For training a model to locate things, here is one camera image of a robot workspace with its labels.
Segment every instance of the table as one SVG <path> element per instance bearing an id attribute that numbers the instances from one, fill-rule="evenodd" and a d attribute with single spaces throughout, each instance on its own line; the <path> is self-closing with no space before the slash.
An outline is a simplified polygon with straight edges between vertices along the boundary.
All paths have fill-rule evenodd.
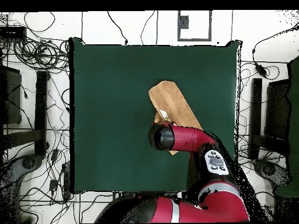
<path id="1" fill-rule="evenodd" d="M 227 47 L 73 41 L 75 193 L 186 189 L 189 154 L 172 156 L 148 142 L 155 115 L 148 91 L 164 80 L 178 85 L 203 129 L 216 134 L 234 157 L 238 41 Z"/>

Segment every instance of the black stand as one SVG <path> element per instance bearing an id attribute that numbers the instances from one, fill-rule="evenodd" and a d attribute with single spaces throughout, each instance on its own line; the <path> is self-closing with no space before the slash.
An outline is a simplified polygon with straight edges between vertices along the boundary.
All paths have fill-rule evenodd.
<path id="1" fill-rule="evenodd" d="M 33 131 L 22 131 L 4 135 L 0 139 L 0 154 L 5 149 L 34 142 L 34 155 L 27 155 L 8 162 L 4 166 L 1 159 L 0 177 L 0 221 L 2 223 L 23 223 L 20 213 L 20 186 L 24 176 L 41 166 L 41 161 L 48 148 L 47 131 L 47 82 L 50 74 L 47 71 L 37 71 L 36 105 Z M 5 98 L 0 98 L 1 107 Z"/>

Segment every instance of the white floor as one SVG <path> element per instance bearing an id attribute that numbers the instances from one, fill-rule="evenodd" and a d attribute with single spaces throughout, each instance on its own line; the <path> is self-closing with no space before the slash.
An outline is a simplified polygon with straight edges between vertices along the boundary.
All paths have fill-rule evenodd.
<path id="1" fill-rule="evenodd" d="M 128 40 L 128 44 L 141 45 L 140 34 L 144 27 L 145 22 L 151 16 L 153 10 L 137 11 L 137 12 L 110 12 L 113 20 L 121 27 L 124 36 Z M 107 12 L 53 12 L 55 15 L 55 22 L 48 30 L 38 33 L 39 36 L 44 38 L 62 39 L 66 40 L 69 37 L 82 37 L 86 44 L 124 44 L 124 38 L 122 38 L 119 29 L 109 19 Z M 9 24 L 17 23 L 25 24 L 25 13 L 10 13 Z M 254 45 L 271 35 L 291 28 L 299 21 L 299 12 L 295 10 L 276 11 L 276 10 L 214 10 L 213 11 L 213 24 L 212 24 L 212 41 L 211 42 L 178 42 L 177 26 L 178 26 L 178 13 L 177 11 L 165 11 L 160 10 L 158 12 L 158 31 L 157 31 L 157 11 L 153 14 L 152 18 L 147 22 L 147 25 L 142 34 L 142 40 L 145 45 L 172 45 L 172 46 L 193 46 L 193 45 L 214 45 L 224 46 L 231 40 L 241 40 L 242 44 L 242 64 L 246 62 L 252 62 L 252 49 Z M 26 16 L 27 25 L 33 30 L 43 30 L 53 21 L 53 17 L 49 12 L 29 13 Z M 32 39 L 36 39 L 28 31 L 28 36 Z M 255 60 L 263 61 L 260 64 L 263 66 L 277 66 L 279 67 L 280 74 L 276 80 L 288 78 L 286 63 L 294 59 L 299 55 L 299 32 L 292 31 L 284 33 L 280 36 L 260 43 L 255 52 Z M 36 72 L 23 64 L 17 64 L 18 59 L 14 55 L 9 56 L 9 67 L 19 69 L 22 74 L 22 85 L 35 91 Z M 250 75 L 256 73 L 255 68 L 251 64 L 245 64 L 242 69 L 246 69 L 242 72 L 242 78 L 247 78 Z M 277 69 L 274 67 L 269 68 L 270 78 L 277 76 Z M 68 75 L 65 72 L 58 74 L 51 74 L 52 80 L 48 82 L 48 106 L 52 105 L 56 101 L 57 107 L 52 107 L 48 110 L 49 120 L 51 126 L 56 129 L 53 131 L 48 122 L 47 140 L 50 143 L 50 149 L 54 146 L 55 136 L 57 136 L 56 146 L 58 144 L 60 135 L 63 132 L 64 145 L 69 145 L 69 138 L 67 128 L 69 127 L 69 114 L 65 110 L 65 106 L 60 99 L 60 95 L 63 90 L 69 88 Z M 250 101 L 250 88 L 252 78 L 249 78 L 248 83 L 244 87 L 242 92 L 242 98 L 246 101 Z M 263 79 L 263 89 L 269 80 Z M 28 115 L 30 122 L 34 122 L 34 104 L 35 94 L 27 91 L 28 99 L 22 98 L 21 108 L 24 109 Z M 68 102 L 69 92 L 64 95 L 64 100 Z M 263 90 L 263 101 L 266 100 L 266 91 Z M 243 100 L 240 100 L 240 110 L 243 110 L 249 106 Z M 262 107 L 262 129 L 265 125 L 265 111 L 266 103 Z M 249 120 L 249 109 L 242 111 L 240 124 L 247 125 Z M 22 123 L 19 125 L 9 125 L 8 129 L 5 127 L 5 133 L 12 133 L 19 131 L 20 128 L 30 129 L 30 125 L 27 122 L 26 116 L 22 114 Z M 240 133 L 246 134 L 248 130 L 240 125 Z M 244 141 L 240 142 L 240 146 L 245 144 Z M 18 150 L 22 147 L 17 147 L 8 150 L 8 159 L 12 158 Z M 34 147 L 29 146 L 22 149 L 19 152 L 20 155 L 27 153 L 33 153 Z M 260 152 L 260 156 L 263 157 L 266 152 Z M 69 159 L 69 153 L 66 153 L 66 159 Z M 272 154 L 273 157 L 278 157 L 278 154 Z M 57 163 L 58 172 L 61 170 L 63 159 Z M 283 159 L 279 161 L 279 165 L 285 166 Z M 37 171 L 28 174 L 24 181 L 42 175 L 46 171 L 46 163 L 43 162 L 41 168 Z M 244 172 L 247 173 L 249 181 L 252 183 L 256 192 L 268 191 L 272 192 L 269 182 L 265 181 L 253 170 L 249 170 L 244 167 Z M 40 188 L 45 193 L 48 191 L 50 178 L 47 177 L 47 173 L 39 178 L 34 178 L 30 181 L 23 182 L 21 187 L 21 195 L 25 195 L 32 187 Z M 44 196 L 41 192 L 35 189 L 31 190 L 30 196 L 25 197 L 22 200 L 22 208 L 28 209 L 36 213 L 39 216 L 38 223 L 50 223 L 53 218 L 65 207 L 65 205 L 49 205 L 50 200 Z M 96 203 L 91 206 L 92 202 L 96 198 Z M 262 205 L 273 205 L 273 200 L 270 196 L 259 194 L 258 198 Z M 56 196 L 56 200 L 61 200 L 60 193 Z M 82 223 L 92 223 L 100 211 L 112 200 L 111 192 L 86 192 L 82 195 L 75 195 L 72 201 L 69 203 L 69 208 L 63 210 L 63 216 L 60 217 L 59 223 L 78 223 L 79 218 Z"/>

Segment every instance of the cable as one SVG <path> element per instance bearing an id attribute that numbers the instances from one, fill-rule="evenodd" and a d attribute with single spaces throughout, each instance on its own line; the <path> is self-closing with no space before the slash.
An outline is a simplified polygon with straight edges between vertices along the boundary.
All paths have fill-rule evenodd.
<path id="1" fill-rule="evenodd" d="M 83 213 L 84 213 L 85 211 L 89 210 L 89 209 L 94 205 L 96 199 L 97 199 L 98 197 L 101 197 L 101 196 L 102 196 L 102 197 L 111 197 L 112 195 L 98 195 L 98 196 L 96 196 L 95 199 L 93 200 L 93 202 L 91 203 L 91 205 L 90 205 L 87 209 L 85 209 L 84 211 L 82 211 L 82 213 L 81 213 L 81 221 L 79 221 L 80 223 L 83 222 Z"/>
<path id="2" fill-rule="evenodd" d="M 72 212 L 73 212 L 73 215 L 74 215 L 75 223 L 77 224 L 76 216 L 75 216 L 75 203 L 74 202 L 72 203 Z"/>
<path id="3" fill-rule="evenodd" d="M 259 191 L 259 192 L 257 192 L 255 195 L 257 196 L 258 194 L 261 194 L 261 193 L 265 193 L 265 194 L 267 194 L 267 195 L 269 195 L 269 196 L 271 196 L 272 198 L 275 199 L 275 196 L 272 195 L 271 193 L 267 192 L 267 191 Z"/>
<path id="4" fill-rule="evenodd" d="M 37 215 L 37 214 L 35 214 L 35 213 L 32 213 L 32 212 L 29 212 L 29 211 L 24 211 L 21 207 L 19 208 L 22 212 L 24 212 L 24 213 L 28 213 L 28 214 L 31 214 L 31 215 L 34 215 L 34 216 L 36 216 L 36 222 L 35 222 L 35 224 L 37 224 L 37 222 L 39 221 L 39 216 Z"/>
<path id="5" fill-rule="evenodd" d="M 68 88 L 68 89 L 65 89 L 65 90 L 63 91 L 63 93 L 61 94 L 61 100 L 62 100 L 62 102 L 63 102 L 64 104 L 66 104 L 66 105 L 69 106 L 69 104 L 66 103 L 66 102 L 64 101 L 64 99 L 63 99 L 63 94 L 64 94 L 66 91 L 68 91 L 68 90 L 69 90 L 69 88 Z"/>
<path id="6" fill-rule="evenodd" d="M 158 19 L 159 19 L 159 11 L 157 10 L 156 46 L 158 45 Z"/>
<path id="7" fill-rule="evenodd" d="M 30 12 L 26 12 L 25 15 L 24 15 L 24 22 L 25 22 L 25 24 L 26 24 L 27 27 L 29 27 L 28 24 L 27 24 L 27 22 L 26 22 L 26 16 L 28 15 L 28 13 L 30 13 Z M 47 27 L 46 29 L 41 30 L 41 31 L 36 31 L 36 30 L 33 30 L 33 29 L 30 29 L 30 30 L 31 30 L 32 32 L 41 33 L 41 32 L 44 32 L 44 31 L 48 30 L 51 26 L 53 26 L 54 22 L 56 21 L 56 18 L 55 18 L 55 16 L 53 15 L 52 12 L 50 12 L 50 13 L 51 13 L 51 15 L 53 16 L 54 19 L 53 19 L 52 23 L 49 25 L 49 27 Z"/>
<path id="8" fill-rule="evenodd" d="M 276 78 L 274 78 L 274 79 L 267 78 L 267 76 L 266 76 L 267 74 L 266 74 L 265 67 L 259 65 L 259 64 L 255 61 L 254 53 L 255 53 L 256 46 L 257 46 L 258 44 L 260 44 L 261 42 L 266 41 L 266 40 L 268 40 L 268 39 L 270 39 L 270 38 L 273 38 L 273 37 L 275 37 L 275 36 L 278 36 L 278 35 L 280 35 L 280 34 L 287 33 L 287 32 L 289 32 L 289 31 L 293 31 L 293 30 L 298 30 L 298 29 L 299 29 L 299 27 L 297 27 L 298 24 L 299 24 L 299 22 L 297 22 L 293 27 L 291 27 L 291 28 L 289 28 L 289 29 L 287 29 L 287 30 L 281 31 L 281 32 L 279 32 L 279 33 L 276 33 L 276 34 L 272 35 L 271 37 L 264 38 L 263 40 L 257 42 L 257 43 L 255 44 L 254 48 L 252 49 L 252 59 L 253 59 L 253 61 L 254 61 L 254 63 L 255 63 L 255 68 L 256 68 L 256 70 L 260 73 L 260 75 L 262 75 L 262 76 L 265 77 L 266 79 L 274 80 L 274 79 L 276 79 Z"/>
<path id="9" fill-rule="evenodd" d="M 143 31 L 144 31 L 144 29 L 145 29 L 145 26 L 147 25 L 148 20 L 150 20 L 150 18 L 154 15 L 154 13 L 155 13 L 155 10 L 154 10 L 153 13 L 151 14 L 151 16 L 147 19 L 147 21 L 145 22 L 144 27 L 143 27 L 143 30 L 142 30 L 142 32 L 141 32 L 141 34 L 140 34 L 140 39 L 141 39 L 142 45 L 144 45 L 144 44 L 143 44 L 143 40 L 142 40 L 142 34 L 143 34 Z"/>
<path id="10" fill-rule="evenodd" d="M 117 27 L 119 28 L 120 33 L 121 33 L 121 36 L 123 36 L 123 38 L 125 39 L 124 44 L 125 44 L 125 45 L 128 44 L 128 40 L 127 40 L 127 38 L 124 37 L 124 35 L 123 35 L 123 31 L 121 30 L 121 28 L 120 28 L 120 27 L 115 23 L 115 21 L 111 18 L 109 11 L 107 11 L 107 13 L 108 13 L 108 16 L 109 16 L 110 20 L 115 24 L 115 26 L 117 26 Z"/>

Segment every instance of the plug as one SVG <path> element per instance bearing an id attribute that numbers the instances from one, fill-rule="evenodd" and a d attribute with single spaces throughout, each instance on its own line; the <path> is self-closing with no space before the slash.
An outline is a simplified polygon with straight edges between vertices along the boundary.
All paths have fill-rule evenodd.
<path id="1" fill-rule="evenodd" d="M 57 188 L 58 188 L 58 181 L 57 180 L 51 180 L 50 181 L 50 188 L 49 188 L 49 191 L 57 191 Z"/>
<path id="2" fill-rule="evenodd" d="M 266 70 L 264 69 L 263 66 L 259 65 L 259 64 L 255 64 L 255 69 L 256 71 L 261 75 L 263 76 L 264 78 L 267 78 L 266 75 L 267 75 L 267 72 Z"/>
<path id="3" fill-rule="evenodd" d="M 57 157 L 58 157 L 59 151 L 57 149 L 53 150 L 52 156 L 51 156 L 51 161 L 52 165 L 56 162 Z"/>
<path id="4" fill-rule="evenodd" d="M 27 95 L 27 93 L 25 92 L 25 90 L 24 90 L 24 97 L 25 97 L 26 100 L 28 99 L 28 95 Z"/>

